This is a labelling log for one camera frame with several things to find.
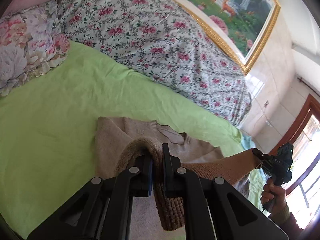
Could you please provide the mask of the right forearm dark sleeve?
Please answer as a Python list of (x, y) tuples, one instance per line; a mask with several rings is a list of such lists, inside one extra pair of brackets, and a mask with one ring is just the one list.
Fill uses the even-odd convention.
[(289, 206), (286, 206), (276, 214), (270, 214), (269, 218), (277, 224), (288, 236), (289, 239), (298, 239), (303, 229), (299, 227), (295, 216), (289, 211)]

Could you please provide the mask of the person's right hand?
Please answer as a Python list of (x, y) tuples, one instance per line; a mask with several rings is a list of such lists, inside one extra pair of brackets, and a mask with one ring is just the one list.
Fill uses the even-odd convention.
[(270, 211), (270, 215), (274, 216), (278, 214), (280, 211), (283, 211), (285, 207), (287, 207), (285, 197), (285, 190), (280, 186), (274, 185), (272, 178), (268, 178), (266, 184), (263, 187), (260, 201), (263, 205), (265, 203), (268, 203), (269, 201), (273, 201), (273, 206)]

